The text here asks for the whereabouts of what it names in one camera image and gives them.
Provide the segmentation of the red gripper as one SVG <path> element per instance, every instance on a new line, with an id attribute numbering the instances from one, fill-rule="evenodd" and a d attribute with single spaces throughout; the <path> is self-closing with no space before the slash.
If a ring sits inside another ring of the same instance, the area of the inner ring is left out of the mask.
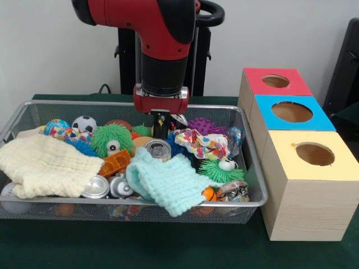
<path id="1" fill-rule="evenodd" d="M 155 96 L 144 91 L 141 84 L 134 86 L 134 105 L 137 111 L 151 113 L 154 118 L 153 137 L 160 138 L 160 119 L 163 122 L 161 139 L 167 139 L 170 128 L 170 114 L 184 114 L 188 102 L 189 91 L 187 87 L 182 87 L 181 91 L 174 96 Z"/>

